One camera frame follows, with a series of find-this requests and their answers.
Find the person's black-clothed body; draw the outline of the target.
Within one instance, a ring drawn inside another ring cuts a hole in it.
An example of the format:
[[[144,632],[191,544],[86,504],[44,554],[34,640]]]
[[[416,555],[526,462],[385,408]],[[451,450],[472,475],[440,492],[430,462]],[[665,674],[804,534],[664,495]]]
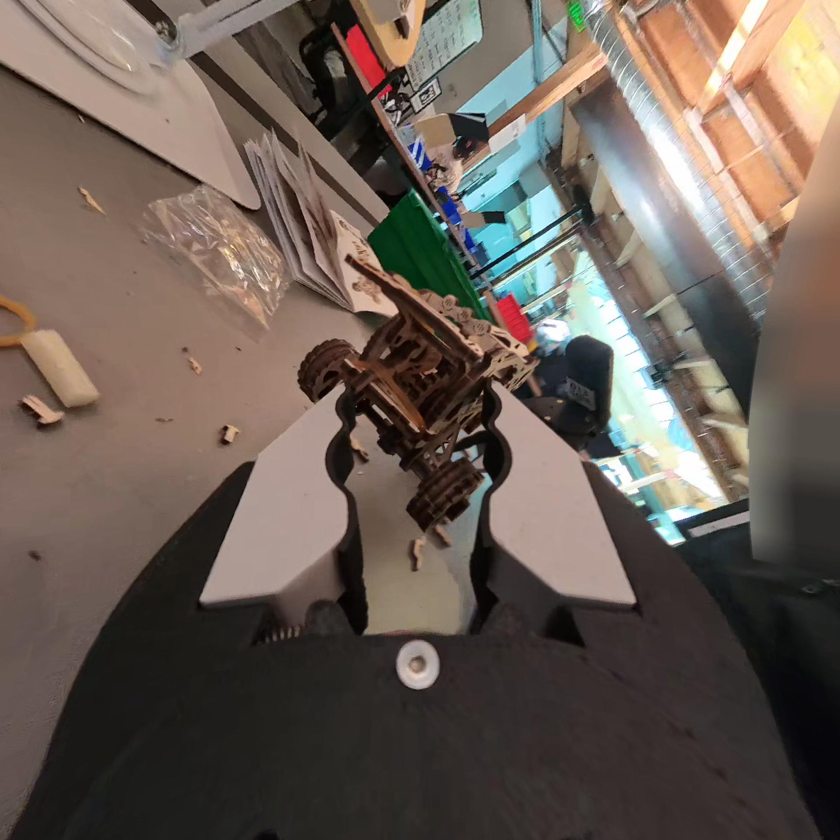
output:
[[[678,529],[678,552],[759,676],[820,834],[839,838],[838,563],[754,559],[746,502],[688,518]]]

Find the handwritten whiteboard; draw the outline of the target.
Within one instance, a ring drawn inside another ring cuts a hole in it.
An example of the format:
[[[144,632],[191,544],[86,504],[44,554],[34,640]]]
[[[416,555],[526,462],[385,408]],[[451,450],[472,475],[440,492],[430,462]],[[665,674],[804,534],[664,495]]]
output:
[[[405,65],[412,89],[421,88],[483,38],[480,1],[450,1],[424,20],[414,53]]]

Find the clear plastic bag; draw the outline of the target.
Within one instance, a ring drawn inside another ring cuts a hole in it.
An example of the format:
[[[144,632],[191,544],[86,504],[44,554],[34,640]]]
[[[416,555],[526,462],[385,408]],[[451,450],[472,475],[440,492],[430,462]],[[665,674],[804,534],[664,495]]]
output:
[[[143,236],[183,266],[240,329],[269,330],[292,270],[270,236],[225,194],[201,184],[150,202]]]

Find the tiny wooden block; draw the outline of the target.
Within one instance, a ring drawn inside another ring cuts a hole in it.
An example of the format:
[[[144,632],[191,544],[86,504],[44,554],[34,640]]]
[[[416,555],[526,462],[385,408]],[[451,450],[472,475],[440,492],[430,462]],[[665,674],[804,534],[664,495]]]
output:
[[[26,395],[18,401],[18,404],[41,427],[59,424],[65,417],[65,412],[49,406],[36,395]]]

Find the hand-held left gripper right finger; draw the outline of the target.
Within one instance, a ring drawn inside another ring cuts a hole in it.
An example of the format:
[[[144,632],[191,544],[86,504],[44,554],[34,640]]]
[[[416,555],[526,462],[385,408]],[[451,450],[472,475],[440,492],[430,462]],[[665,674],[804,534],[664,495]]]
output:
[[[580,455],[498,383],[482,406],[490,476],[471,556],[475,621],[498,605],[527,622],[560,609],[632,611],[634,588]]]

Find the assembly instruction booklet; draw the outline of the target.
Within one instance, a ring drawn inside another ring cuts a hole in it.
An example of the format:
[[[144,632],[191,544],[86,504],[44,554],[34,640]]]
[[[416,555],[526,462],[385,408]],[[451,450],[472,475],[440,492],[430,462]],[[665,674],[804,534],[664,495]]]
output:
[[[347,263],[353,257],[382,268],[367,238],[329,207],[308,153],[297,171],[273,133],[247,140],[244,149],[295,279],[349,312],[395,316],[382,289]]]

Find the row of blue striped bins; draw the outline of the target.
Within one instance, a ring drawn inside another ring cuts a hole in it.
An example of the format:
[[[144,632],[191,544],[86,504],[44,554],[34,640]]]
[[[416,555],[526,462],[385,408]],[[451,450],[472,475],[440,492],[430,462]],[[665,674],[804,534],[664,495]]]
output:
[[[459,241],[470,253],[470,256],[474,257],[478,249],[478,244],[469,232],[463,218],[466,209],[463,207],[460,199],[457,198],[456,193],[449,189],[452,181],[450,176],[453,170],[448,165],[441,165],[431,159],[420,137],[411,141],[406,149],[412,157],[416,168],[423,174],[429,190],[434,194],[435,200],[440,205],[446,222],[458,230]]]

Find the red plastic bin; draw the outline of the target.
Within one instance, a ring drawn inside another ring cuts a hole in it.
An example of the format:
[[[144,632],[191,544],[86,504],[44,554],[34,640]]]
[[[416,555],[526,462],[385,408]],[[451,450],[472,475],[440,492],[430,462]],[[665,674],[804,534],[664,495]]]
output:
[[[368,84],[374,88],[385,78],[385,70],[364,31],[358,24],[348,29],[344,40]]]
[[[506,294],[497,300],[497,308],[510,335],[522,343],[532,339],[532,325],[512,294]]]

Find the row of black dumbbells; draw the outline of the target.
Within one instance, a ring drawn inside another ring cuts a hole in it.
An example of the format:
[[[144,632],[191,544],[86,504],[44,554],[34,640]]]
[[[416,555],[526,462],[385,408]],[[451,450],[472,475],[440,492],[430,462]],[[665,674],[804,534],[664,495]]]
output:
[[[606,434],[612,415],[613,365],[608,344],[590,335],[574,337],[563,350],[541,358],[534,374],[542,394],[523,403],[579,454],[589,459],[618,455]]]

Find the small cream cylinder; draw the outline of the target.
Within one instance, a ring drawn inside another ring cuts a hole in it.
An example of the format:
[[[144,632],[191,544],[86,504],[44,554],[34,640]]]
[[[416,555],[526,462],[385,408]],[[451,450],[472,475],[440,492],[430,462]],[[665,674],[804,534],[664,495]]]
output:
[[[80,408],[99,400],[98,388],[57,331],[28,332],[21,345],[63,407]]]

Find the wooden model buggy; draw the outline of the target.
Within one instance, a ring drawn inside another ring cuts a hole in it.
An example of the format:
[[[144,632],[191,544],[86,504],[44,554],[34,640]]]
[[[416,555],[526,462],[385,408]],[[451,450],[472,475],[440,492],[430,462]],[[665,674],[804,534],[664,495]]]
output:
[[[374,425],[382,451],[419,479],[406,510],[423,531],[456,520],[482,483],[468,458],[455,458],[461,433],[480,425],[489,382],[513,392],[537,359],[507,330],[477,318],[453,295],[415,290],[407,281],[351,255],[344,262],[396,313],[374,331],[362,351],[341,339],[317,345],[297,381],[314,403],[346,385],[354,407]]]

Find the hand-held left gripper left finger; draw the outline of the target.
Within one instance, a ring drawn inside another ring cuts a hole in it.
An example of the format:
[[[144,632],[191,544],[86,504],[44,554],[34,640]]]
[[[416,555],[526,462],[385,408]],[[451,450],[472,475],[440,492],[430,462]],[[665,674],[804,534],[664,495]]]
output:
[[[347,480],[354,393],[331,391],[255,458],[200,594],[204,608],[267,605],[302,625],[315,602],[368,627],[361,527]]]

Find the green plastic bin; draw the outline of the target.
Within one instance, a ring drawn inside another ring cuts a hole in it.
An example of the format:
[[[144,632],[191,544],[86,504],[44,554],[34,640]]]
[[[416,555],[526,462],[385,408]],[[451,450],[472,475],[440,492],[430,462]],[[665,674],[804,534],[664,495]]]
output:
[[[469,280],[450,237],[415,191],[403,195],[367,240],[384,270],[400,275],[416,290],[430,290],[441,298],[455,296],[479,319],[498,325]]]

